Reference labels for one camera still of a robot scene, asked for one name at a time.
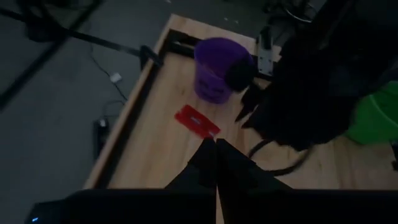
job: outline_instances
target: black cable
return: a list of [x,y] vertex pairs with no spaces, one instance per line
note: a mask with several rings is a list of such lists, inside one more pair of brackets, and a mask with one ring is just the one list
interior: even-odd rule
[[[307,6],[310,8],[310,9],[312,9],[313,11],[314,11],[314,13],[315,13],[315,15],[318,13],[318,11],[311,5],[311,4],[307,4]],[[289,12],[289,13],[287,13],[289,16],[291,16],[291,14],[290,14],[290,11],[288,10],[288,9],[286,9],[286,7],[284,7],[284,10],[286,11],[286,12]],[[303,17],[305,17],[308,21],[312,21],[312,18],[310,17],[310,16],[307,16],[307,15],[302,15]],[[279,40],[279,38],[280,37],[282,37],[282,34],[286,31],[286,29],[288,28],[288,26],[289,26],[289,24],[287,24],[287,25],[285,25],[283,28],[282,28],[282,31],[280,32],[280,34],[274,39],[275,41],[274,41],[274,43],[276,43],[278,40]]]
[[[262,149],[265,145],[269,144],[270,142],[272,142],[272,141],[271,140],[262,140],[261,142],[256,144],[249,151],[248,158],[251,159],[256,152],[258,152],[260,149]],[[308,157],[310,156],[312,151],[313,151],[312,147],[310,149],[307,149],[305,154],[300,159],[297,159],[291,166],[288,166],[284,169],[266,170],[266,171],[270,172],[274,177],[290,174],[290,173],[294,172],[295,170],[297,170],[298,168],[303,166],[304,162],[308,159]]]
[[260,149],[262,149],[264,146],[266,146],[268,143],[272,142],[271,140],[262,140],[259,144],[256,144],[248,154],[248,158],[251,159],[256,152],[258,152]]
[[[95,58],[94,58],[94,47],[93,47],[93,44],[90,44],[90,49],[91,49],[90,58],[94,61],[94,63],[96,64],[96,66],[97,66],[102,72],[104,72],[105,74],[107,74],[108,78],[111,78],[111,75],[110,75],[103,67],[100,66],[100,64],[97,62],[97,60],[95,60]],[[116,84],[116,83],[112,83],[112,84],[116,87],[116,89],[118,90],[118,92],[119,92],[119,94],[121,95],[121,97],[123,97],[123,99],[124,99],[125,101],[127,101],[127,97],[124,96],[123,92],[122,92],[121,89],[117,86],[117,84]]]

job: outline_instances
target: red object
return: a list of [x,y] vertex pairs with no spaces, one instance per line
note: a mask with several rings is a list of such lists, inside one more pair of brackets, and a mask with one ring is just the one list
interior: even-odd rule
[[221,131],[205,115],[190,105],[185,105],[174,118],[202,138],[213,138]]

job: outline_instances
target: cable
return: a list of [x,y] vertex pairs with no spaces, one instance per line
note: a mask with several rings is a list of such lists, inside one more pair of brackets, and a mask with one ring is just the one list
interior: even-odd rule
[[[265,145],[269,144],[270,142],[272,142],[272,141],[271,140],[262,140],[261,142],[256,144],[249,151],[248,158],[251,159],[256,152],[258,152],[260,149],[262,149]],[[291,166],[288,166],[284,169],[266,170],[266,171],[270,172],[274,177],[290,174],[290,173],[294,172],[295,170],[297,170],[298,168],[300,168],[304,164],[304,162],[308,159],[308,157],[310,156],[312,151],[313,151],[312,147],[310,149],[307,149],[305,154],[300,159],[297,159]]]
[[[309,6],[310,9],[314,10],[315,13],[317,13],[317,10],[316,10],[310,3],[307,3],[306,6]],[[289,9],[287,9],[286,7],[284,7],[284,11],[285,11],[290,17],[292,17],[292,18],[298,20],[299,22],[303,22],[303,23],[306,23],[306,24],[310,24],[310,23],[312,22],[312,19],[303,19],[303,18],[300,18],[300,17],[294,15],[294,14],[291,13],[291,12],[289,11]]]
[[[103,67],[100,66],[100,64],[97,62],[97,60],[95,60],[95,58],[94,58],[94,46],[93,46],[93,44],[90,44],[90,49],[91,49],[90,58],[93,60],[93,62],[96,64],[96,66],[97,66],[102,72],[104,72],[105,74],[107,74],[108,78],[111,78],[111,75],[110,75]],[[117,86],[117,84],[116,84],[116,83],[112,83],[112,84],[116,87],[116,89],[118,90],[120,96],[121,96],[125,101],[127,101],[127,97],[124,96],[123,92],[122,92],[121,89]]]

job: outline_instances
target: black cord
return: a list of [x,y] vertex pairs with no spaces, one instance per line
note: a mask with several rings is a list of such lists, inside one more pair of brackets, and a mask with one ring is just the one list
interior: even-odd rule
[[260,149],[262,149],[264,146],[266,146],[268,143],[270,143],[270,140],[262,140],[259,144],[256,144],[248,154],[248,158],[251,159],[256,152],[258,152]]
[[[96,66],[97,66],[102,72],[104,72],[105,74],[107,74],[108,78],[111,78],[111,75],[110,75],[103,67],[100,66],[100,64],[97,62],[97,60],[95,60],[95,58],[94,58],[94,46],[93,46],[93,44],[90,44],[90,49],[91,49],[90,58],[93,60],[93,62],[96,64]],[[124,96],[123,92],[122,92],[121,89],[117,86],[117,84],[116,84],[116,83],[112,83],[112,84],[116,87],[116,89],[118,90],[120,96],[123,97],[123,99],[124,99],[125,101],[127,101],[127,97]]]
[[[248,158],[251,159],[254,154],[256,152],[258,152],[260,149],[262,149],[265,145],[269,144],[270,142],[272,142],[271,140],[262,140],[261,142],[259,142],[258,144],[256,144],[250,151],[248,154]],[[292,172],[294,172],[295,170],[297,170],[298,168],[302,167],[304,162],[308,159],[308,157],[310,156],[310,154],[312,153],[313,148],[311,147],[310,149],[307,149],[307,151],[305,152],[305,154],[300,158],[297,159],[293,165],[286,167],[284,169],[277,169],[277,170],[266,170],[267,172],[270,172],[274,177],[278,177],[278,176],[282,176],[282,175],[287,175],[290,174]]]

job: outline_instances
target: black surface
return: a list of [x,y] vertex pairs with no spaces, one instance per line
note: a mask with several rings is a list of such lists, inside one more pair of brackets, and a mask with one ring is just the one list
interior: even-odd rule
[[217,189],[226,224],[385,222],[398,202],[397,191],[291,189],[224,139],[205,139],[164,189],[83,190],[36,204],[26,223],[216,223]]
[[[69,30],[77,30],[81,25],[91,16],[91,14],[99,8],[102,0],[95,0],[87,10],[85,10],[78,19],[69,27]],[[20,17],[15,16],[13,13],[7,13],[5,9],[1,9],[0,13],[4,16],[11,16],[20,20]],[[19,93],[23,86],[34,77],[34,75],[48,62],[52,56],[58,52],[60,47],[69,38],[63,35],[59,40],[56,40],[47,50],[45,50],[37,59],[33,61],[23,72],[19,75],[14,83],[7,88],[7,90],[0,96],[0,111],[2,111],[8,103]]]

